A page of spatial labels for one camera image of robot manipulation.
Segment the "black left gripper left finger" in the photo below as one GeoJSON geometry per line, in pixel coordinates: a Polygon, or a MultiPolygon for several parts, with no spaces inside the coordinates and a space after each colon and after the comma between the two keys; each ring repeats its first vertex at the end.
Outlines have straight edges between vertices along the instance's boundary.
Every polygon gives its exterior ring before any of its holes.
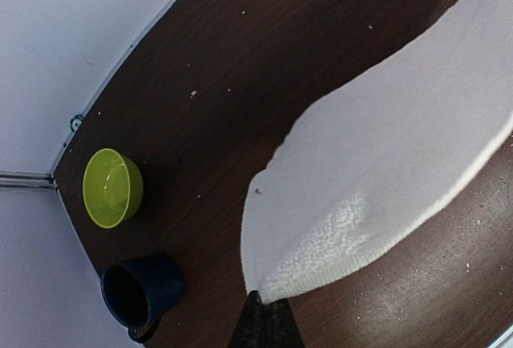
{"type": "Polygon", "coordinates": [[[246,298],[228,348],[261,348],[265,346],[264,306],[257,291],[246,298]]]}

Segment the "white towel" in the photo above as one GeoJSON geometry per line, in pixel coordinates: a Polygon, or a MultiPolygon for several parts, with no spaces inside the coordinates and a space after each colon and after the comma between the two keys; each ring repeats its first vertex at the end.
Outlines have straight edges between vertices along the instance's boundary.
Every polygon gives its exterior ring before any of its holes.
{"type": "Polygon", "coordinates": [[[252,179],[245,288],[270,303],[377,260],[445,208],[512,130],[512,0],[458,0],[312,104],[252,179]]]}

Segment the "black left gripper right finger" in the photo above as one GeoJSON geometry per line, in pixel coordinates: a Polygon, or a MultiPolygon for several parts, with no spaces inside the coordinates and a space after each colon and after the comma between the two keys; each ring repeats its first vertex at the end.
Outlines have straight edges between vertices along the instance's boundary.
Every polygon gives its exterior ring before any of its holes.
{"type": "Polygon", "coordinates": [[[286,299],[264,306],[265,347],[305,348],[300,330],[286,299]]]}

